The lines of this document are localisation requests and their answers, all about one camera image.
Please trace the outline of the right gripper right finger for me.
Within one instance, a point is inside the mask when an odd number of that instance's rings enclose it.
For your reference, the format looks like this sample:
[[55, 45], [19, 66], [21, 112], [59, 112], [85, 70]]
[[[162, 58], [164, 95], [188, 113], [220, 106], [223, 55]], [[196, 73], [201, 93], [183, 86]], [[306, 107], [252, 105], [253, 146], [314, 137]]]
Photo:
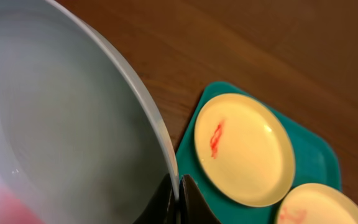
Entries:
[[188, 174], [180, 183], [180, 215], [182, 224], [221, 224]]

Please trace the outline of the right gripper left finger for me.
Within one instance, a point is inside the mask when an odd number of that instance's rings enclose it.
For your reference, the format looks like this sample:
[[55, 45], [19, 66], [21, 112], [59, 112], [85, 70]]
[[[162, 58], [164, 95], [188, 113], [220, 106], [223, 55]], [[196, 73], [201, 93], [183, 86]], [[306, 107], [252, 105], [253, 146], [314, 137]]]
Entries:
[[176, 224], [175, 206], [172, 183], [167, 174], [134, 224]]

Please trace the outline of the light blue plate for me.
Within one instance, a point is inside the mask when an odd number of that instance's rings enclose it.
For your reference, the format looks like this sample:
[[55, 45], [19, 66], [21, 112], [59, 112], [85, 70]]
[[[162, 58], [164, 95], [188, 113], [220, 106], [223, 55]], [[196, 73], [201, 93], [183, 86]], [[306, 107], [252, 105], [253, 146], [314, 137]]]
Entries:
[[0, 1], [0, 223], [134, 223], [178, 167], [142, 80], [56, 1]]

